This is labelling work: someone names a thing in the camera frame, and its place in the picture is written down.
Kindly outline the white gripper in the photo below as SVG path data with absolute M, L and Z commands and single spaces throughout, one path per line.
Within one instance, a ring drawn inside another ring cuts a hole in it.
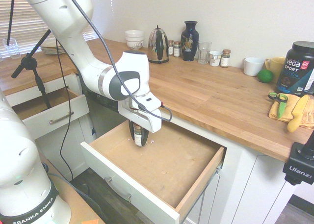
M 123 104 L 122 101 L 118 102 L 118 112 L 125 118 L 129 119 L 129 129 L 131 137 L 134 140 L 134 127 L 133 123 L 143 127 L 141 129 L 141 145 L 145 146 L 147 143 L 149 131 L 155 133 L 161 129 L 162 120 L 142 110 L 131 110 Z

